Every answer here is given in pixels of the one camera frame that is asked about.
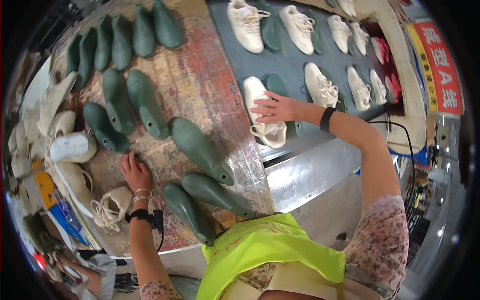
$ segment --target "black cable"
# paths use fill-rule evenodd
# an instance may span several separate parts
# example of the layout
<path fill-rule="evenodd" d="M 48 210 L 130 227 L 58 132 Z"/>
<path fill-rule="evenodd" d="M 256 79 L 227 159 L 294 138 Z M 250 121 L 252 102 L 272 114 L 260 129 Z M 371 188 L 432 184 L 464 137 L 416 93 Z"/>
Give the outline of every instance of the black cable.
<path fill-rule="evenodd" d="M 392 125 L 399 126 L 399 127 L 403 128 L 403 130 L 405 130 L 405 133 L 407 134 L 408 145 L 410 147 L 410 158 L 412 160 L 412 186 L 415 186 L 415 163 L 413 162 L 412 142 L 410 141 L 410 136 L 409 136 L 408 130 L 405 128 L 405 126 L 403 126 L 402 124 L 398 124 L 398 123 L 390 122 L 390 121 L 370 121 L 370 122 L 367 122 L 367 123 L 369 123 L 369 124 L 375 124 L 375 123 L 392 124 Z"/>
<path fill-rule="evenodd" d="M 163 231 L 162 231 L 162 240 L 160 241 L 160 246 L 156 250 L 157 253 L 160 251 L 160 248 L 162 248 L 162 245 L 163 245 Z"/>

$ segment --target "hand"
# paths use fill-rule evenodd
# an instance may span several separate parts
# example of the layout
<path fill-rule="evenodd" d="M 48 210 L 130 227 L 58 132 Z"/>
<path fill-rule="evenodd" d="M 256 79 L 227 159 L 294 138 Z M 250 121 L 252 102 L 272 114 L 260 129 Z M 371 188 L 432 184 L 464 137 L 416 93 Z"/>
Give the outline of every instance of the hand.
<path fill-rule="evenodd" d="M 255 120 L 258 123 L 273 123 L 273 122 L 288 122 L 288 121 L 307 121 L 315 122 L 311 120 L 315 114 L 320 116 L 323 114 L 322 107 L 298 101 L 289 97 L 283 97 L 272 92 L 265 92 L 265 95 L 275 99 L 271 100 L 255 100 L 257 105 L 264 105 L 265 108 L 252 108 L 251 112 L 257 114 L 263 114 L 265 116 L 257 118 Z"/>
<path fill-rule="evenodd" d="M 150 172 L 145 163 L 135 161 L 135 152 L 131 150 L 124 154 L 120 162 L 120 171 L 133 191 L 139 189 L 152 190 Z M 137 192 L 136 196 L 149 196 L 149 192 Z"/>

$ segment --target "bracelet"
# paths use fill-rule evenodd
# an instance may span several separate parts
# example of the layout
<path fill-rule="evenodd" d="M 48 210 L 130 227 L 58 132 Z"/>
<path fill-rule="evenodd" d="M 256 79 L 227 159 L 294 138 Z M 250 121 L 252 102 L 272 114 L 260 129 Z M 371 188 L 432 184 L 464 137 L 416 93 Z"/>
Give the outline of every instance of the bracelet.
<path fill-rule="evenodd" d="M 135 191 L 135 195 L 138 193 L 138 192 L 149 192 L 150 193 L 150 196 L 149 197 L 152 197 L 153 196 L 153 191 L 149 190 L 149 189 L 138 189 Z"/>
<path fill-rule="evenodd" d="M 133 199 L 133 204 L 135 204 L 135 202 L 137 202 L 138 200 L 142 200 L 142 199 L 147 199 L 149 202 L 150 202 L 150 200 L 152 200 L 151 197 L 138 196 L 138 197 L 135 197 L 135 198 Z"/>

